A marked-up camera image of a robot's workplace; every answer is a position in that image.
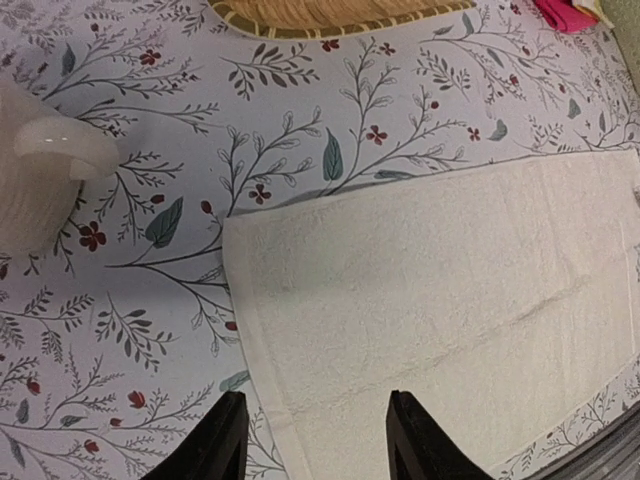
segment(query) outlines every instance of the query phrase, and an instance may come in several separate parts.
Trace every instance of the floral bedsheet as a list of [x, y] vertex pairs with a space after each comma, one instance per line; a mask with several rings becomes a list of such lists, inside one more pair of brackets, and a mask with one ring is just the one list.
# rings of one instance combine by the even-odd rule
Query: floral bedsheet
[[[564, 36], [530, 0], [478, 3], [299, 44], [242, 37], [200, 0], [0, 0], [0, 75], [124, 157], [51, 250], [0, 258], [0, 479], [139, 478], [227, 390], [249, 399], [248, 478], [285, 479], [238, 341], [226, 216], [638, 146], [608, 31]], [[493, 475], [525, 478], [639, 394], [636, 364]]]

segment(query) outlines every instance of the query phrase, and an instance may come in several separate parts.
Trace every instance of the fabric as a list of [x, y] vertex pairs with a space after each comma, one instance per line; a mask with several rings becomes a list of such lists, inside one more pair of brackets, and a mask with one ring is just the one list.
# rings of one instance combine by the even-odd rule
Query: fabric
[[637, 0], [605, 0], [604, 13], [615, 25], [613, 33], [627, 62], [636, 91], [640, 87], [640, 2]]
[[[83, 469], [92, 478], [100, 470], [95, 476], [139, 480], [227, 388], [247, 395], [257, 426], [247, 474], [288, 478], [246, 372], [214, 215], [431, 171], [490, 169], [531, 152], [640, 148], [639, 97], [613, 35], [603, 26], [560, 34], [530, 0], [483, 0], [476, 9], [303, 45], [241, 37], [199, 0], [163, 0], [162, 9], [96, 2], [0, 8], [0, 76], [104, 129], [130, 161], [117, 176], [86, 182], [55, 247], [37, 259], [0, 257], [0, 382], [9, 365], [26, 367], [0, 389], [0, 478], [67, 480]], [[367, 85], [387, 67], [393, 71], [370, 97]], [[415, 103], [423, 94], [424, 117]], [[418, 135], [414, 117], [425, 119]], [[359, 142], [350, 132], [361, 128]], [[278, 148], [258, 153], [262, 141]], [[329, 145], [343, 168], [327, 179]], [[80, 388], [94, 368], [109, 381], [67, 405], [78, 386], [74, 366]], [[634, 363], [492, 476], [524, 480], [573, 451], [640, 400], [638, 377]], [[159, 398], [167, 400], [154, 421]], [[29, 421], [21, 424], [23, 400]], [[53, 418], [39, 429], [47, 411]], [[63, 417], [78, 423], [64, 426]], [[37, 461], [30, 452], [43, 453]]]
[[571, 5], [571, 0], [534, 0], [549, 26], [559, 32], [576, 33], [598, 23]]
[[290, 478], [388, 478], [393, 389], [486, 469], [585, 403], [637, 351], [639, 181], [635, 151], [572, 154], [228, 219], [239, 333]]

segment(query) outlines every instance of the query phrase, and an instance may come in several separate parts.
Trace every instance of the green leaf print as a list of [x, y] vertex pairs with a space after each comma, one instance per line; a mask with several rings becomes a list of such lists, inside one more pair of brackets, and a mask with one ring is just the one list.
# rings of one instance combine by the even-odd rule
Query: green leaf print
[[71, 425], [75, 425], [80, 420], [83, 420], [86, 417], [76, 417], [75, 415], [65, 415], [60, 419], [60, 425], [63, 427], [70, 427]]
[[13, 454], [13, 458], [15, 458], [16, 462], [18, 462], [20, 466], [24, 468], [26, 464], [24, 461], [24, 455], [22, 455], [22, 449], [20, 448], [20, 444], [11, 437], [7, 437], [7, 440], [9, 440], [9, 446], [11, 447], [11, 453]]
[[471, 35], [473, 32], [475, 32], [475, 29], [473, 28], [473, 23], [471, 23], [471, 19], [469, 18], [469, 15], [467, 15], [466, 13], [462, 15], [462, 23], [464, 23], [464, 26], [467, 29], [467, 35]]
[[342, 163], [342, 152], [338, 140], [328, 128], [327, 133], [329, 134], [329, 141], [324, 149], [322, 172], [326, 181], [333, 181], [338, 180], [342, 176], [344, 173], [344, 165]]
[[438, 30], [436, 30], [435, 32], [433, 32], [434, 35], [446, 35], [447, 33], [449, 33], [451, 31], [451, 29], [453, 28], [453, 25], [449, 25], [448, 27], [442, 27], [439, 28]]
[[242, 385], [249, 381], [251, 377], [249, 376], [249, 371], [244, 370], [242, 372], [238, 372], [235, 375], [223, 380], [220, 383], [220, 391], [221, 392], [235, 392]]
[[182, 197], [151, 221], [144, 236], [153, 242], [154, 248], [166, 247], [171, 243], [173, 235], [176, 233], [180, 217], [182, 217]]
[[502, 120], [498, 120], [496, 130], [491, 134], [489, 140], [491, 140], [492, 142], [499, 142], [507, 136], [507, 133], [509, 133], [509, 129], [507, 128], [507, 126]]
[[490, 48], [487, 48], [487, 53], [489, 54], [489, 56], [491, 58], [493, 58], [494, 62], [496, 62], [498, 65], [500, 65], [502, 68], [504, 68], [504, 64], [502, 63], [502, 60], [500, 60], [500, 57], [498, 56], [498, 54], [494, 50], [492, 50]]
[[62, 56], [62, 76], [69, 75], [76, 66], [76, 54], [73, 53], [71, 47], [67, 43], [67, 50]]
[[573, 98], [569, 100], [569, 118], [573, 120], [581, 113], [582, 110], [580, 109], [580, 105], [578, 105], [578, 103]]
[[16, 412], [16, 419], [20, 424], [25, 424], [29, 421], [29, 401], [26, 398], [20, 402]]
[[378, 170], [373, 176], [376, 180], [408, 180], [414, 177], [415, 175], [397, 170]]

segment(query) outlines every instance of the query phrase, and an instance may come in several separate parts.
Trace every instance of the white towel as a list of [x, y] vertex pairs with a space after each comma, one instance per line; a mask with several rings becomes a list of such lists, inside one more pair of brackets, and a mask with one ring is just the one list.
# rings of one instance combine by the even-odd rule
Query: white towel
[[534, 158], [230, 218], [224, 264], [291, 480], [387, 480], [410, 390], [491, 469], [636, 354], [635, 151]]

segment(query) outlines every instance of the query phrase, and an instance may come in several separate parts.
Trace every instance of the branch print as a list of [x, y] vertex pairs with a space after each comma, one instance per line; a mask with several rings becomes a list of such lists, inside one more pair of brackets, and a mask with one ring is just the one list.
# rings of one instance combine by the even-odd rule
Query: branch print
[[[194, 67], [189, 57], [180, 63], [175, 58], [165, 59], [161, 53], [165, 42], [162, 30], [148, 30], [147, 24], [145, 22], [143, 28], [129, 38], [126, 37], [126, 29], [98, 27], [84, 56], [67, 44], [60, 59], [63, 78], [53, 88], [47, 88], [46, 94], [41, 88], [34, 86], [35, 80], [28, 76], [22, 78], [18, 75], [16, 81], [29, 82], [30, 90], [36, 89], [36, 93], [41, 93], [42, 99], [46, 101], [53, 101], [64, 92], [68, 95], [72, 90], [98, 86], [112, 87], [114, 93], [123, 98], [127, 95], [140, 95], [145, 100], [183, 93], [186, 85], [200, 80], [196, 75], [200, 67]], [[95, 77], [90, 73], [90, 67], [105, 62], [116, 65], [115, 68], [110, 67], [109, 71], [119, 69], [122, 73], [110, 77]], [[75, 116], [113, 137], [126, 135], [128, 128], [140, 120], [141, 114], [171, 118], [190, 127], [195, 133], [206, 135], [213, 126], [206, 121], [206, 117], [211, 117], [216, 111], [218, 106], [215, 102], [195, 105], [189, 103], [181, 110], [166, 111], [123, 104], [118, 96], [108, 95]]]
[[43, 328], [42, 353], [52, 355], [58, 363], [62, 362], [62, 337], [58, 327], [71, 332], [82, 325], [81, 315], [93, 304], [93, 298], [86, 294], [74, 296], [62, 302], [57, 311], [52, 311], [52, 299], [53, 292], [45, 286], [22, 311], [0, 310], [0, 341], [5, 346], [21, 348], [25, 343], [21, 322], [37, 322]]
[[168, 257], [161, 260], [145, 260], [152, 250], [166, 248], [171, 243], [178, 229], [180, 218], [182, 217], [182, 205], [182, 198], [176, 200], [171, 207], [160, 212], [147, 226], [145, 238], [151, 243], [142, 255], [129, 263], [111, 265], [109, 268], [136, 268], [153, 272], [168, 280], [170, 283], [181, 287], [182, 290], [190, 294], [196, 302], [196, 313], [191, 317], [192, 328], [196, 330], [202, 325], [206, 325], [209, 328], [213, 336], [211, 352], [214, 356], [217, 356], [220, 352], [221, 343], [228, 346], [238, 343], [237, 336], [229, 334], [233, 334], [237, 330], [235, 323], [229, 318], [232, 313], [231, 307], [224, 305], [217, 299], [219, 293], [222, 292], [223, 296], [227, 298], [226, 303], [229, 303], [229, 287], [226, 282], [218, 280], [222, 276], [221, 265], [216, 264], [213, 269], [207, 270], [199, 278], [195, 279], [180, 278], [163, 269], [163, 266], [208, 256], [210, 254], [218, 254], [220, 252], [221, 247], [219, 242], [222, 235], [222, 227], [215, 214], [213, 214], [211, 205], [203, 201], [200, 206], [203, 213], [210, 217], [210, 226], [216, 230], [216, 234], [211, 242], [190, 254]]
[[145, 318], [147, 311], [143, 309], [132, 310], [127, 314], [121, 314], [116, 310], [111, 296], [109, 299], [109, 309], [98, 313], [98, 323], [96, 324], [96, 336], [98, 341], [106, 340], [110, 335], [124, 348], [124, 353], [128, 358], [133, 357], [136, 363], [144, 364], [144, 368], [152, 367], [158, 371], [160, 361], [154, 356], [154, 349], [162, 355], [167, 355], [166, 345], [176, 340], [173, 333], [160, 331], [152, 334], [150, 328], [153, 322]]
[[305, 63], [311, 62], [311, 57], [304, 55], [306, 45], [299, 43], [292, 45], [289, 52], [275, 46], [267, 49], [262, 43], [253, 53], [250, 62], [238, 62], [223, 58], [235, 67], [229, 74], [229, 82], [233, 84], [239, 97], [251, 100], [256, 91], [254, 84], [259, 80], [263, 86], [273, 82], [281, 88], [297, 87], [300, 83], [311, 84], [312, 80], [320, 80], [313, 68], [306, 68]]
[[455, 87], [468, 99], [465, 92], [470, 88], [467, 69], [458, 70], [443, 56], [436, 59], [436, 54], [430, 50], [438, 44], [446, 44], [471, 59], [482, 73], [485, 102], [488, 104], [506, 95], [526, 101], [526, 89], [521, 84], [524, 81], [535, 87], [545, 110], [549, 106], [558, 108], [564, 104], [567, 93], [581, 95], [580, 85], [561, 67], [553, 42], [545, 42], [538, 36], [529, 43], [523, 25], [515, 23], [511, 17], [499, 16], [500, 26], [490, 26], [488, 5], [477, 12], [475, 19], [466, 12], [462, 15], [463, 35], [451, 35], [452, 26], [437, 30], [432, 38], [421, 42], [428, 48], [421, 50], [423, 58], [418, 60], [418, 74], [430, 74], [441, 91]]
[[[153, 391], [149, 400], [135, 390], [127, 395], [127, 399], [119, 399], [113, 392], [105, 394], [103, 389], [124, 374], [103, 373], [103, 358], [98, 357], [83, 379], [69, 352], [65, 367], [71, 377], [71, 389], [58, 401], [53, 401], [49, 394], [44, 404], [38, 405], [44, 410], [44, 420], [38, 423], [32, 414], [40, 410], [34, 403], [36, 397], [25, 397], [17, 406], [15, 402], [2, 402], [7, 392], [12, 391], [10, 385], [22, 382], [27, 374], [32, 375], [30, 371], [37, 365], [27, 358], [20, 364], [11, 365], [5, 375], [0, 387], [0, 405], [15, 408], [16, 421], [0, 421], [0, 434], [9, 443], [17, 464], [25, 467], [34, 462], [47, 480], [68, 478], [69, 474], [79, 475], [79, 478], [115, 480], [107, 468], [106, 455], [110, 452], [120, 458], [129, 476], [139, 478], [153, 466], [150, 461], [157, 463], [169, 453], [164, 447], [167, 441], [186, 435], [188, 430], [178, 426], [180, 423], [194, 423], [201, 418], [200, 410], [206, 408], [205, 401], [213, 387], [209, 384], [188, 393], [175, 407], [171, 407], [171, 397], [160, 389]], [[135, 420], [127, 420], [121, 408], [146, 413]], [[108, 419], [107, 427], [101, 425], [100, 418]], [[38, 445], [37, 439], [49, 432], [57, 433], [57, 438], [63, 440], [46, 447]], [[123, 432], [131, 432], [133, 436], [122, 441]]]
[[[144, 237], [144, 228], [140, 224], [141, 216], [155, 213], [156, 206], [164, 202], [164, 198], [154, 196], [152, 192], [165, 187], [168, 181], [175, 180], [182, 171], [184, 163], [171, 165], [168, 161], [161, 161], [161, 155], [154, 152], [137, 152], [130, 154], [115, 174], [115, 186], [99, 199], [99, 206], [94, 210], [98, 221], [102, 222], [108, 212], [114, 208], [119, 198], [124, 200], [126, 210], [122, 216], [122, 223], [118, 231], [118, 241], [131, 237], [133, 244]], [[135, 181], [140, 188], [149, 189], [145, 198], [141, 193], [133, 191], [127, 181]]]
[[553, 432], [547, 435], [546, 446], [540, 451], [540, 455], [550, 458], [557, 457], [560, 453], [564, 453], [566, 449], [573, 449], [582, 442], [583, 433], [574, 429], [577, 425], [578, 413], [563, 422]]
[[622, 149], [640, 144], [640, 108], [636, 98], [607, 98], [606, 110], [598, 117], [596, 135], [576, 132], [588, 150]]
[[257, 480], [269, 472], [284, 473], [284, 465], [273, 440], [263, 435], [266, 419], [262, 408], [249, 420], [249, 448], [247, 453], [247, 478]]
[[182, 33], [190, 37], [200, 31], [205, 22], [204, 12], [209, 8], [207, 2], [200, 2], [197, 9], [185, 5], [180, 0], [153, 0], [133, 9], [133, 13], [156, 14], [163, 22], [178, 23], [182, 26]]
[[243, 197], [243, 192], [251, 187], [255, 187], [257, 193], [249, 192], [248, 198], [256, 199], [256, 203], [262, 204], [264, 200], [268, 200], [270, 196], [265, 196], [264, 185], [270, 185], [273, 179], [280, 178], [293, 188], [296, 186], [296, 177], [312, 168], [313, 160], [306, 158], [298, 162], [295, 167], [287, 168], [286, 157], [280, 158], [268, 167], [264, 166], [268, 155], [276, 151], [293, 150], [300, 146], [299, 134], [306, 134], [309, 137], [320, 137], [321, 133], [317, 126], [320, 123], [322, 110], [316, 107], [313, 111], [311, 119], [296, 125], [292, 112], [285, 113], [282, 119], [282, 134], [267, 142], [262, 135], [254, 132], [252, 136], [253, 148], [255, 151], [254, 159], [249, 164], [245, 172], [244, 160], [239, 160], [237, 156], [240, 154], [239, 149], [249, 143], [249, 135], [241, 133], [234, 127], [227, 127], [227, 133], [231, 139], [231, 146], [228, 150], [219, 149], [219, 159], [227, 165], [228, 175], [219, 177], [223, 188], [229, 192], [231, 204], [227, 212], [230, 216], [238, 202]]
[[516, 471], [520, 474], [527, 472], [531, 468], [535, 451], [536, 443], [534, 442], [524, 452], [507, 460], [506, 465], [508, 465], [508, 468], [500, 472], [497, 480], [513, 480]]
[[337, 137], [330, 133], [323, 165], [324, 179], [329, 183], [321, 194], [334, 194], [365, 175], [373, 176], [376, 180], [387, 181], [403, 180], [414, 176], [403, 170], [384, 168], [387, 163], [394, 161], [408, 161], [416, 167], [427, 168], [432, 173], [451, 170], [452, 164], [462, 162], [464, 155], [462, 147], [459, 147], [455, 154], [446, 156], [444, 144], [428, 146], [422, 144], [422, 140], [436, 136], [440, 131], [466, 126], [465, 122], [459, 120], [432, 122], [432, 112], [437, 110], [440, 105], [437, 101], [432, 101], [431, 93], [422, 87], [420, 94], [413, 96], [418, 115], [409, 115], [411, 133], [408, 137], [396, 141], [394, 147], [378, 156], [377, 159], [366, 165], [361, 165], [364, 142], [373, 140], [376, 145], [381, 146], [387, 139], [386, 132], [381, 133], [377, 125], [371, 126], [371, 132], [366, 133], [368, 117], [373, 110], [387, 108], [393, 103], [393, 98], [389, 95], [383, 95], [382, 91], [385, 87], [396, 84], [397, 80], [394, 74], [398, 68], [387, 65], [379, 72], [375, 81], [371, 81], [369, 75], [371, 69], [376, 65], [373, 55], [377, 53], [378, 45], [373, 38], [368, 43], [364, 41], [359, 43], [362, 54], [358, 57], [358, 62], [354, 63], [348, 58], [344, 61], [347, 73], [353, 81], [353, 89], [340, 90], [343, 97], [356, 105], [359, 113], [358, 126], [349, 130], [355, 141], [355, 156], [346, 175], [342, 178], [344, 173], [342, 149]]

